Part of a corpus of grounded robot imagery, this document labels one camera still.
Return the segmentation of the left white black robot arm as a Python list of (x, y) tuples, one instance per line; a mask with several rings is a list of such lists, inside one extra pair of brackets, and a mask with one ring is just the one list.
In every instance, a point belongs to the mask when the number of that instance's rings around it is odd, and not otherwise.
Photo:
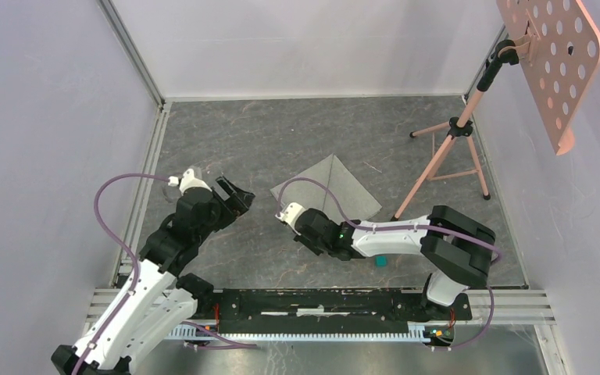
[(172, 329), (213, 311), (213, 286), (182, 273), (211, 234), (250, 209), (255, 195), (218, 177), (227, 195), (222, 198), (192, 168), (164, 182), (180, 192), (174, 212), (139, 254), (118, 240), (132, 261), (130, 275), (92, 328), (53, 352), (51, 361), (59, 373), (132, 374)]

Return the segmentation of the grey cloth napkin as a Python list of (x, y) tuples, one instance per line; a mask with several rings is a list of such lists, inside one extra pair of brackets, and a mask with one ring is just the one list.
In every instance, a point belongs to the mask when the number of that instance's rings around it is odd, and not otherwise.
[(270, 189), (274, 198), (282, 191), (281, 202), (297, 202), (305, 208), (323, 211), (329, 219), (340, 223), (344, 218), (368, 220), (381, 210), (381, 204), (365, 189), (344, 163), (334, 154), (303, 170), (296, 181)]

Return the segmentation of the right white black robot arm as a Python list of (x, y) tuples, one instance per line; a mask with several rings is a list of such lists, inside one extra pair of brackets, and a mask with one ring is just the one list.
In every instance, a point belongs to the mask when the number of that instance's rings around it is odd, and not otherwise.
[(431, 319), (443, 317), (464, 291), (486, 287), (490, 268), (500, 256), (490, 228), (446, 205), (436, 205), (430, 214), (414, 220), (336, 223), (318, 209), (293, 202), (277, 218), (316, 255), (342, 261), (379, 255), (423, 256), (437, 269), (420, 297), (420, 309)]

